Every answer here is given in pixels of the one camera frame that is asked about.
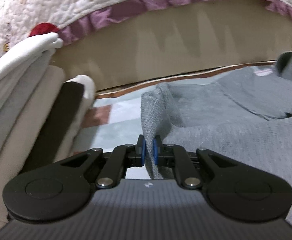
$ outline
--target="silver rivet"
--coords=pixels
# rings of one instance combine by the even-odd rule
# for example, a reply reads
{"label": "silver rivet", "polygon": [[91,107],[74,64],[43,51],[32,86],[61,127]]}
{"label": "silver rivet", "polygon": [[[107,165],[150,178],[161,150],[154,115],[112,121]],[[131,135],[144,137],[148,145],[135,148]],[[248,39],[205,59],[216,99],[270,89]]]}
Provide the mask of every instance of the silver rivet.
{"label": "silver rivet", "polygon": [[187,179],[185,179],[185,184],[188,185],[188,186],[195,187],[195,186],[198,186],[200,184],[200,179],[187,178]]}
{"label": "silver rivet", "polygon": [[113,180],[111,178],[100,178],[97,181],[97,184],[100,186],[109,186],[113,183]]}

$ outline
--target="pink ruffle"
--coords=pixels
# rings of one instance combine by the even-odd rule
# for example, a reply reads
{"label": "pink ruffle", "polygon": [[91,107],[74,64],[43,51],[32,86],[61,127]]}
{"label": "pink ruffle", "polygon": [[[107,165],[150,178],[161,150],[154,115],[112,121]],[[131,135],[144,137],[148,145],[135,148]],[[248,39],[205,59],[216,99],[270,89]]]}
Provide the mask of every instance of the pink ruffle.
{"label": "pink ruffle", "polygon": [[[120,23],[147,11],[161,10],[195,2],[210,0],[127,0],[97,11],[73,22],[58,31],[64,40],[64,45],[71,44],[86,35],[114,23]],[[292,7],[279,0],[265,0],[269,4],[266,8],[282,15],[288,15],[292,19]]]}

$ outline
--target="brown trim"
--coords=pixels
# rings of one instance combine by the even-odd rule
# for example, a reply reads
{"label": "brown trim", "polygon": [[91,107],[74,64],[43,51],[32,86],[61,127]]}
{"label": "brown trim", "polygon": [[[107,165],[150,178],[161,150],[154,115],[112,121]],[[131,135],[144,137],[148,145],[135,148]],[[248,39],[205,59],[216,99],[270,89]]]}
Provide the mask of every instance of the brown trim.
{"label": "brown trim", "polygon": [[225,66],[225,67],[219,67],[219,68],[216,68],[213,70],[204,70],[204,71],[193,73],[193,74],[182,73],[182,74],[177,75],[177,76],[157,78],[155,80],[143,81],[140,83],[132,83],[132,84],[130,84],[130,87],[121,89],[119,91],[114,91],[114,92],[109,92],[109,93],[103,93],[102,91],[100,91],[100,93],[96,95],[96,99],[120,97],[120,96],[125,95],[127,93],[139,90],[141,88],[156,85],[156,84],[161,83],[161,82],[171,82],[171,81],[192,79],[192,78],[207,78],[207,77],[212,77],[212,76],[218,75],[220,73],[224,73],[224,72],[227,72],[230,70],[240,69],[240,68],[247,67],[247,66],[270,66],[270,65],[273,65],[274,62],[275,61],[265,61],[265,62]]}

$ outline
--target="ribbed gray surface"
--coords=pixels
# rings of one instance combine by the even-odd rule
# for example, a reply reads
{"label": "ribbed gray surface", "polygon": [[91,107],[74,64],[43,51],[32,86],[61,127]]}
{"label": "ribbed gray surface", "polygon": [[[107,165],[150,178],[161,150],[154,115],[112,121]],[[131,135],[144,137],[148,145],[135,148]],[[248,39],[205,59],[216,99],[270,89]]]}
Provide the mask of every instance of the ribbed gray surface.
{"label": "ribbed gray surface", "polygon": [[215,212],[199,191],[175,180],[129,180],[99,190],[89,205],[63,221],[12,221],[0,240],[292,240],[284,220],[245,224]]}

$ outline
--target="beige panel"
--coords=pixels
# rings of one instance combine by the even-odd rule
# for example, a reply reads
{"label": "beige panel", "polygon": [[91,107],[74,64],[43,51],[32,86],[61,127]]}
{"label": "beige panel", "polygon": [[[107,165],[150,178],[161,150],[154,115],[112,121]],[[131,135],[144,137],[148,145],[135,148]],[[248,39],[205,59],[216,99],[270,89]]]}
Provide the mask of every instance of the beige panel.
{"label": "beige panel", "polygon": [[59,49],[69,78],[97,89],[223,65],[276,59],[292,50],[292,21],[261,0],[224,0],[148,12]]}

